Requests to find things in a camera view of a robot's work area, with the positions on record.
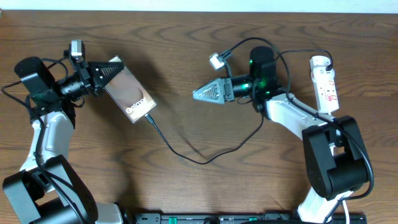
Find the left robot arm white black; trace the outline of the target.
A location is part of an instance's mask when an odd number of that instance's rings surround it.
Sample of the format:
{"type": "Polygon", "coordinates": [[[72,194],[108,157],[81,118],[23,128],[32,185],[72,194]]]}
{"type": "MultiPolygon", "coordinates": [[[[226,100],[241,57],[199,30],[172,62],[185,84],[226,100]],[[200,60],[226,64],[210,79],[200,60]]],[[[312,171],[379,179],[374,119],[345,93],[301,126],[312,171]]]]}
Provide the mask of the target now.
{"type": "Polygon", "coordinates": [[[73,75],[56,80],[45,59],[28,57],[14,68],[29,91],[27,108],[34,138],[20,171],[2,189],[21,223],[131,223],[117,203],[98,203],[67,161],[75,130],[76,101],[99,95],[124,68],[121,62],[70,57],[73,75]]]}

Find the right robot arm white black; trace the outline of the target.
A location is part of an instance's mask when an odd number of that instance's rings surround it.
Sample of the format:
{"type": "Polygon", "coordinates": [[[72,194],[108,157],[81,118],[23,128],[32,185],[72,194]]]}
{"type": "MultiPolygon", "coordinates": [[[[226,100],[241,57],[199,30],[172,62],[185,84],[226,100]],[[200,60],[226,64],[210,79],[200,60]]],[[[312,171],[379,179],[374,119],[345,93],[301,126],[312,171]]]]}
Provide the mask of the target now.
{"type": "Polygon", "coordinates": [[[339,205],[356,199],[353,192],[369,185],[361,197],[373,189],[374,173],[356,120],[336,118],[338,100],[331,56],[311,58],[311,77],[317,109],[299,101],[279,84],[276,50],[258,46],[249,55],[247,75],[216,78],[193,92],[193,99],[224,104],[248,97],[257,113],[278,123],[302,140],[307,177],[311,189],[296,210],[305,223],[329,223],[339,205]]]}

